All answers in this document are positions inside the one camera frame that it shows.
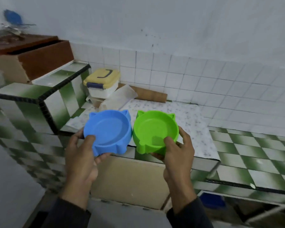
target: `blue bowl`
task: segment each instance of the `blue bowl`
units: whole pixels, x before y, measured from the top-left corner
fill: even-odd
[[[92,112],[84,126],[84,137],[95,135],[94,156],[102,153],[123,154],[132,138],[129,111],[104,110]]]

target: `yellow lid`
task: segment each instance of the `yellow lid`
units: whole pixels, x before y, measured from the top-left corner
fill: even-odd
[[[120,72],[118,70],[111,70],[101,68],[96,70],[94,73],[87,76],[83,81],[83,84],[87,86],[87,83],[102,84],[103,89],[110,88],[120,78]]]

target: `white container with yellow lid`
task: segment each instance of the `white container with yellow lid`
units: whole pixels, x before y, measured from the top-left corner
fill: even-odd
[[[119,78],[118,70],[101,68],[90,74],[83,84],[92,97],[106,99],[118,88]]]

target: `person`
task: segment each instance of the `person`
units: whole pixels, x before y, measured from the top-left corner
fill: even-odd
[[[168,184],[172,201],[172,208],[167,212],[167,218],[173,228],[213,228],[190,180],[194,159],[191,138],[181,127],[179,132],[183,144],[175,143],[172,138],[166,137],[165,156],[152,153],[166,165],[163,177]],[[86,209],[91,185],[98,175],[97,165],[111,153],[103,153],[94,158],[91,147],[95,136],[88,135],[81,146],[77,147],[78,139],[82,136],[83,130],[80,130],[70,138],[65,155],[67,173],[65,187],[42,228],[82,228],[88,225],[91,214]]]

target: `black sleeve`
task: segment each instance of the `black sleeve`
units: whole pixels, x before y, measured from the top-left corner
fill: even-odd
[[[167,213],[167,219],[172,228],[213,228],[211,221],[205,213],[204,206],[198,197],[176,215],[174,215],[173,208],[171,208]]]
[[[82,208],[58,198],[46,217],[42,228],[83,228],[87,227],[90,216],[90,212],[84,211]]]

